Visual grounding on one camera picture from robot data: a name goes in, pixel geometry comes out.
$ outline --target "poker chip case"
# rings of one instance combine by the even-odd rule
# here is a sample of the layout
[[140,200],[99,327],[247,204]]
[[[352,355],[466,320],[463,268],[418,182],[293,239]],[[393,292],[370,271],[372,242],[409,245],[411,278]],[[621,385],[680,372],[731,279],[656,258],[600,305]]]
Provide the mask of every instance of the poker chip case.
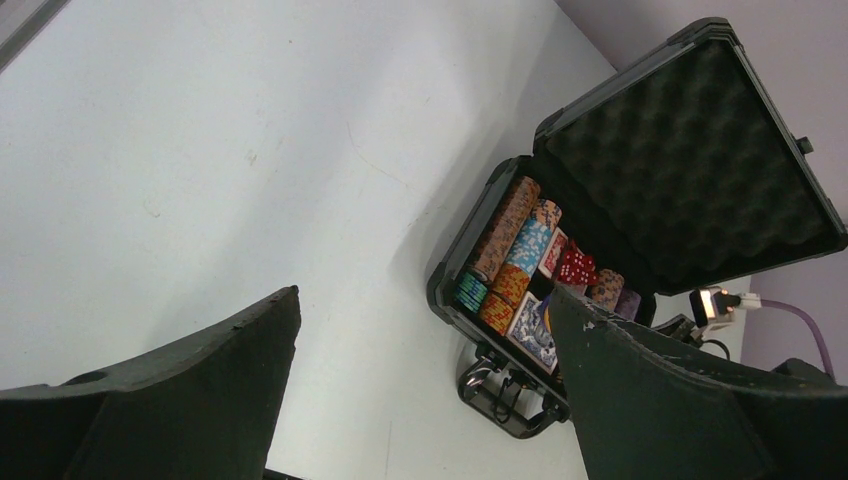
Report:
[[[550,115],[536,129],[532,155],[492,172],[427,284],[431,309],[477,345],[477,363],[457,381],[460,399],[516,438],[569,416],[568,386],[556,370],[546,371],[466,307],[484,298],[477,282],[468,284],[469,264],[523,178],[561,208],[557,226],[565,235],[641,295],[635,321],[650,326],[655,294],[848,246],[845,226],[807,166],[811,151],[806,138],[789,132],[721,18],[692,23]],[[478,263],[486,275],[497,271]],[[531,273],[537,298],[552,290],[549,279]],[[485,380],[500,371],[511,380],[491,388]],[[543,397],[532,418],[508,401],[521,390]]]

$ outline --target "gray wall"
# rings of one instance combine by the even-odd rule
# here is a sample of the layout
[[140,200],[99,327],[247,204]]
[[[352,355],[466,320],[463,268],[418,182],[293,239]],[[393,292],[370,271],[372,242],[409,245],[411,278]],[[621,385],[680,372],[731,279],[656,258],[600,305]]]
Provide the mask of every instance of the gray wall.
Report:
[[[845,0],[557,0],[617,68],[693,20],[728,18],[789,128],[808,135],[807,161],[834,206],[848,217],[848,2]],[[794,303],[816,318],[837,376],[848,378],[848,253],[755,275],[764,297]],[[782,313],[752,312],[744,363],[771,368],[787,356],[820,365],[803,323]]]

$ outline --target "white floor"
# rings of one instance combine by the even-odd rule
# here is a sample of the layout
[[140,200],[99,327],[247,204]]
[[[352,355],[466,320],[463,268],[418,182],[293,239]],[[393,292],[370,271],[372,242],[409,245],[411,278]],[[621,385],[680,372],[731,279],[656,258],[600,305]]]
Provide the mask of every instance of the white floor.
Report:
[[458,401],[424,281],[493,166],[612,73],[551,0],[70,2],[0,74],[0,388],[297,284],[269,467],[585,477],[571,424],[515,441]]

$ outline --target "black case frame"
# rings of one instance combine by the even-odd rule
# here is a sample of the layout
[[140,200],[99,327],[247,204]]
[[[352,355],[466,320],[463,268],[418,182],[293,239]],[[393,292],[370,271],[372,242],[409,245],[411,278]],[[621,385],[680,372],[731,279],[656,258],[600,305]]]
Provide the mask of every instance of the black case frame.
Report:
[[[534,179],[540,181],[537,178],[538,172],[543,171],[546,162],[554,161],[551,154],[546,151],[545,143],[555,132],[567,127],[607,99],[623,92],[689,50],[706,41],[714,40],[727,42],[735,50],[742,68],[762,100],[766,116],[770,121],[773,121],[780,137],[785,141],[786,149],[796,160],[798,177],[802,180],[809,196],[815,199],[816,207],[823,217],[828,219],[829,227],[832,228],[828,232],[827,242],[819,242],[806,250],[793,251],[788,258],[777,261],[767,259],[765,262],[761,259],[759,263],[743,263],[740,267],[741,271],[717,272],[715,278],[698,278],[697,283],[689,279],[688,283],[681,282],[672,286],[657,286],[653,291],[641,291],[643,302],[636,318],[637,323],[645,326],[651,325],[656,310],[654,293],[674,295],[698,286],[718,283],[729,278],[750,275],[783,264],[827,255],[843,250],[848,246],[848,233],[846,233],[845,226],[804,159],[804,154],[811,151],[809,141],[806,138],[796,140],[791,135],[762,87],[756,73],[751,68],[744,49],[730,23],[723,18],[704,18],[690,24],[630,67],[620,71],[571,105],[546,118],[536,129],[533,156],[512,158],[499,164],[486,181],[483,192],[471,213],[428,281],[427,299],[433,312],[477,345],[477,363],[466,370],[457,381],[460,399],[513,437],[530,438],[556,421],[566,421],[569,417],[566,392],[564,387],[558,385],[551,375],[542,371],[505,338],[477,319],[476,315],[453,301],[457,277],[462,273],[478,239],[484,233],[513,180],[528,172],[533,176],[532,173],[536,172],[537,176]],[[550,190],[551,186],[542,183],[543,192],[546,188]],[[579,237],[590,240],[587,243],[581,241],[581,245],[591,246],[593,243],[591,239],[593,237],[600,238],[601,234],[592,232],[592,229],[586,228],[585,225],[584,223]],[[615,249],[615,245],[608,244],[606,249],[612,251]],[[489,390],[484,385],[486,378],[489,374],[502,370],[509,370],[512,379],[506,380],[497,393]],[[513,402],[511,399],[515,398],[521,389],[534,390],[544,398],[542,412],[533,418],[527,419],[512,408],[511,403]]]

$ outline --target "case handle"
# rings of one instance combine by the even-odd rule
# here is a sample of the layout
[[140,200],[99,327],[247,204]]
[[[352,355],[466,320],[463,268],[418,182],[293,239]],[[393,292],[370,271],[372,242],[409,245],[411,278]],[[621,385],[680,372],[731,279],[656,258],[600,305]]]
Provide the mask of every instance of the case handle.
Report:
[[515,410],[518,395],[523,389],[521,382],[512,378],[504,379],[497,394],[483,385],[489,374],[497,371],[500,371],[500,368],[493,359],[488,356],[481,357],[457,381],[460,400],[518,439],[535,437],[554,422],[568,420],[568,408],[558,405],[547,395],[542,402],[542,411],[530,419],[525,418]]

